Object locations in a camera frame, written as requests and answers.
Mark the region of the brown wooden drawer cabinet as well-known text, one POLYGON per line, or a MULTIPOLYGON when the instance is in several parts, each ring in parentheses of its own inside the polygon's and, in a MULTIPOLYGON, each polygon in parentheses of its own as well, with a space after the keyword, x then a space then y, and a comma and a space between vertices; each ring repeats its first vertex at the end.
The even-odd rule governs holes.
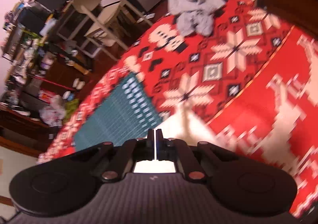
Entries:
POLYGON ((73 86, 76 79, 79 82, 84 81, 89 83, 90 73, 84 74, 85 70, 80 67, 78 70, 77 64, 69 66, 64 62, 55 60, 51 67, 46 70, 44 76, 39 73, 29 74, 32 80, 39 82, 40 90, 46 90, 55 94, 63 94, 66 91, 75 92, 76 87, 73 86))

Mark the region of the white drawer shelf unit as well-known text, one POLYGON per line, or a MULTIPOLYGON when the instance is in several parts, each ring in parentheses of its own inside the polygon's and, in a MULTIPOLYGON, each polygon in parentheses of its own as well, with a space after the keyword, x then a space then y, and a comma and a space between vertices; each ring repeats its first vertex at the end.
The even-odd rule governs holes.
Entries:
POLYGON ((74 48, 86 56, 95 58, 101 49, 85 36, 93 23, 89 16, 79 13, 70 5, 57 22, 56 35, 63 41, 74 44, 74 48))

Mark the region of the green cutting mat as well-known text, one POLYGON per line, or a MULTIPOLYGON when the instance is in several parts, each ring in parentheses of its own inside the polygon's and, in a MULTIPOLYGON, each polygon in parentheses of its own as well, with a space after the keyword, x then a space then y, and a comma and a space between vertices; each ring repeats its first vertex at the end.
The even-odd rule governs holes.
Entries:
POLYGON ((143 85, 129 73, 75 134, 75 149, 81 151, 102 142, 121 146, 127 140, 146 137, 149 129, 161 123, 162 117, 143 85))

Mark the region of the white knit v-neck sweater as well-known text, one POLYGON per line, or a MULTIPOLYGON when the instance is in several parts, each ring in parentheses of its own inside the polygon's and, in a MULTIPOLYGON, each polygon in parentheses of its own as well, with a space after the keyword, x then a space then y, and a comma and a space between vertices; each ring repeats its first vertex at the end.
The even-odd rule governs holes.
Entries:
POLYGON ((175 114, 168 117, 154 130, 154 159, 142 160, 135 164, 134 173, 175 173, 182 172, 178 166, 176 144, 196 147, 199 142, 220 145, 216 134, 197 116, 189 106, 182 103, 175 114))

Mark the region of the white plastic bag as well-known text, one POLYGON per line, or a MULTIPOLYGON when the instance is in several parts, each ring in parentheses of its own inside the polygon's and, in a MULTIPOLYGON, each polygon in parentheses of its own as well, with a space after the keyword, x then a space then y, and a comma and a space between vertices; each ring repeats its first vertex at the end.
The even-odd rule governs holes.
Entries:
POLYGON ((65 103, 60 95, 51 98, 49 105, 39 111, 40 118, 50 127, 61 127, 66 116, 65 103))

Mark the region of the blue white ceramic bowl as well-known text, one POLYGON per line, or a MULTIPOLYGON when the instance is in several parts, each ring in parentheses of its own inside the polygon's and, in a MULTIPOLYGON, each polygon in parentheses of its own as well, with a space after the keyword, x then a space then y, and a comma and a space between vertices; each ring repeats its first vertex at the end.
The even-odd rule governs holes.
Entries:
POLYGON ((74 93, 72 93, 71 91, 66 91, 63 94, 63 100, 64 101, 72 101, 74 99, 74 93))

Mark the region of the beige plastic chair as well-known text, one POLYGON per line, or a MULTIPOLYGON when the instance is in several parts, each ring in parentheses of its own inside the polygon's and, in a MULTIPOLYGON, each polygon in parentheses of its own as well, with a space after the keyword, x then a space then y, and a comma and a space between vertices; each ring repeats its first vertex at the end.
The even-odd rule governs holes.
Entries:
POLYGON ((147 19, 147 17, 139 11, 134 5, 132 5, 128 0, 120 0, 119 3, 109 5, 104 7, 102 11, 99 13, 98 16, 93 14, 93 10, 100 5, 102 0, 72 0, 72 5, 74 9, 81 13, 88 16, 89 19, 93 21, 92 27, 89 31, 85 34, 85 37, 88 41, 94 43, 98 48, 100 48, 106 55, 108 55, 114 61, 117 59, 101 44, 99 44, 94 35, 101 31, 103 34, 106 35, 107 38, 115 41, 120 47, 124 50, 128 49, 128 46, 112 31, 110 30, 110 25, 116 20, 119 12, 123 12, 131 21, 134 22, 134 18, 130 14, 130 12, 125 8, 128 7, 134 13, 136 13, 139 18, 143 19, 149 26, 152 26, 152 22, 147 19))

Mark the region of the grey crumpled garment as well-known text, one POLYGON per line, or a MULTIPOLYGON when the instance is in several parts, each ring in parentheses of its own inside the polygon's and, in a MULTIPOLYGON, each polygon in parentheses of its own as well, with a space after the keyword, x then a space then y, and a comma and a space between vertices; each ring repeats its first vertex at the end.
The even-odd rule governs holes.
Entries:
POLYGON ((213 16, 225 5, 224 0, 167 0, 168 11, 177 16, 177 29, 182 36, 193 33, 208 37, 213 32, 213 16))

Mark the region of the red patterned christmas blanket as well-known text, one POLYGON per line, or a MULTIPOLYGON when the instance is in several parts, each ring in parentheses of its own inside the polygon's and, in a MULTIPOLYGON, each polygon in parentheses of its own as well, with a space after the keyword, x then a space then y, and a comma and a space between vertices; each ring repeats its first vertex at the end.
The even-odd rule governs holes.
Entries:
POLYGON ((64 124, 40 163, 76 152, 74 136, 129 73, 164 122, 184 103, 221 147, 288 172, 291 213, 317 209, 317 41, 251 0, 224 0, 213 32, 180 35, 158 20, 106 72, 64 124))

